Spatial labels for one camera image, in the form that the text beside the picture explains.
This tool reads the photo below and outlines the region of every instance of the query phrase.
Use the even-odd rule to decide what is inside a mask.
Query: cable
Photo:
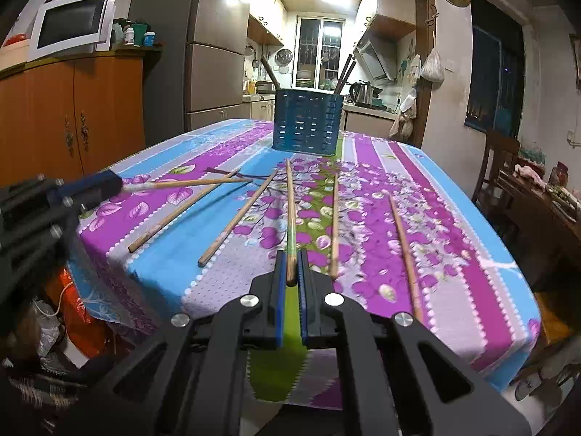
[[[57,314],[59,314],[59,311],[60,311],[60,304],[62,303],[62,300],[63,300],[63,294],[65,293],[65,290],[67,290],[71,285],[73,285],[73,283],[69,282],[68,284],[65,285],[65,288],[63,288],[63,291],[60,293],[60,297],[59,297],[59,306],[57,307],[56,311],[53,314],[48,314],[48,313],[45,313],[44,311],[42,311],[36,302],[34,302],[34,306],[37,308],[38,311],[40,311],[47,318],[52,318],[52,317],[56,316]]]

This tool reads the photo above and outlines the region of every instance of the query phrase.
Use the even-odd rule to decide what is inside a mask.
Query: kitchen counter
[[[274,100],[274,94],[255,93],[252,95],[242,95],[242,103],[252,103],[253,101]]]
[[[377,116],[378,118],[385,118],[386,120],[391,121],[394,121],[396,119],[396,115],[394,115],[393,113],[383,112],[381,110],[374,110],[373,108],[362,108],[360,106],[355,106],[351,103],[344,103],[343,109],[347,110],[348,112],[365,114],[367,116]]]

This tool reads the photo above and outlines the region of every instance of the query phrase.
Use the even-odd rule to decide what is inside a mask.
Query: bottle
[[[133,45],[133,42],[135,40],[135,30],[131,26],[129,26],[125,30],[125,34],[123,36],[123,40],[124,40],[126,46],[132,46]]]

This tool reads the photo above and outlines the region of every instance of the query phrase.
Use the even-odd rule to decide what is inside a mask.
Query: chopstick
[[[337,280],[339,275],[339,174],[335,174],[333,185],[332,238],[330,242],[330,277]]]
[[[291,163],[286,160],[287,167],[287,285],[292,287],[296,282],[296,205],[294,204],[294,185],[292,181]]]
[[[225,176],[225,178],[230,178],[230,177],[233,177],[234,175],[237,175],[239,170],[240,169],[234,169],[232,172],[229,172],[228,175]],[[167,215],[164,219],[162,219],[162,221],[160,221],[153,228],[151,228],[149,231],[147,231],[147,233],[145,233],[143,236],[138,237],[135,241],[133,241],[129,245],[129,247],[127,247],[127,250],[130,253],[134,253],[137,249],[139,249],[147,241],[149,241],[151,238],[153,238],[157,233],[159,233],[164,227],[166,227],[168,224],[170,224],[174,219],[176,219],[185,210],[190,208],[194,203],[196,203],[197,201],[204,198],[208,193],[210,193],[212,190],[218,188],[219,186],[220,186],[219,183],[214,183],[213,185],[210,185],[208,188],[205,188],[204,190],[202,190],[200,193],[198,193],[193,198],[190,198],[187,201],[185,201],[184,203],[182,203],[182,205],[180,205],[178,208],[175,209],[175,211],[173,211],[172,213]]]
[[[276,90],[280,90],[281,84],[279,84],[277,78],[274,77],[274,72],[272,71],[272,67],[270,66],[270,64],[266,60],[266,57],[262,56],[260,58],[260,61],[262,62],[262,65],[266,69],[266,72],[267,72],[268,76],[270,77],[270,80],[272,80],[272,83],[274,84],[274,88]]]
[[[220,245],[224,242],[224,240],[228,237],[228,235],[232,232],[234,227],[238,224],[238,222],[242,219],[242,217],[246,214],[246,212],[250,209],[250,207],[254,204],[254,202],[258,199],[258,197],[264,192],[268,184],[272,181],[274,176],[277,174],[277,169],[274,169],[272,174],[262,183],[259,189],[252,195],[248,201],[244,204],[242,209],[231,219],[231,221],[226,225],[224,230],[218,235],[218,237],[214,240],[210,247],[206,249],[206,252],[202,254],[200,259],[198,259],[198,265],[200,267],[205,266],[208,264],[208,260],[216,253]]]
[[[349,75],[351,75],[351,72],[353,72],[353,69],[355,68],[356,63],[357,63],[357,61],[355,61],[355,60],[353,62],[351,62],[351,66],[347,70],[347,73],[345,74],[345,77],[343,78],[343,80],[341,80],[337,84],[337,87],[335,87],[335,91],[333,92],[334,94],[341,93],[341,90],[343,90],[343,87],[345,86],[345,83],[347,82],[347,79],[349,78]]]
[[[339,92],[337,91],[337,87],[341,84],[341,80],[343,80],[343,77],[345,76],[345,72],[347,71],[347,68],[349,66],[349,63],[351,62],[351,59],[353,58],[353,54],[349,54],[347,56],[347,60],[345,61],[345,65],[343,66],[343,70],[341,71],[341,76],[339,77],[339,80],[337,80],[337,86],[335,87],[335,91],[333,91],[333,94],[338,95]]]
[[[415,278],[414,262],[411,257],[410,245],[407,241],[402,219],[397,212],[397,206],[392,196],[389,197],[389,203],[391,204],[393,219],[395,219],[396,222],[397,234],[399,235],[400,244],[402,245],[403,260],[406,264],[407,281],[410,285],[411,305],[414,309],[414,317],[423,324],[422,302],[419,298],[419,287]]]
[[[171,182],[128,183],[123,185],[121,192],[141,192],[143,190],[159,190],[161,188],[176,188],[184,186],[216,185],[221,183],[252,182],[251,178],[209,178],[199,180],[175,180]]]

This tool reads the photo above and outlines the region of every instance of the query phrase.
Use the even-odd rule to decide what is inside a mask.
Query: purple striped tablecloth
[[[512,257],[458,186],[421,150],[381,138],[341,132],[333,157],[271,146],[271,123],[228,120],[146,149],[113,170],[131,183],[220,177],[208,167],[268,175],[288,157],[297,242],[307,249],[310,266],[327,272],[333,173],[339,169],[336,291],[383,316],[411,311],[392,195],[413,251],[426,326],[495,387],[506,386],[536,341],[539,312]],[[220,186],[133,254],[127,246],[200,187],[120,195],[89,212],[80,237],[97,276],[71,265],[89,312],[150,334],[177,310],[204,316],[246,293],[286,245],[283,170],[204,268],[198,258],[257,185]],[[284,349],[275,358],[251,353],[247,390],[261,399],[337,408],[335,352],[300,345],[295,305],[296,291],[287,289]]]

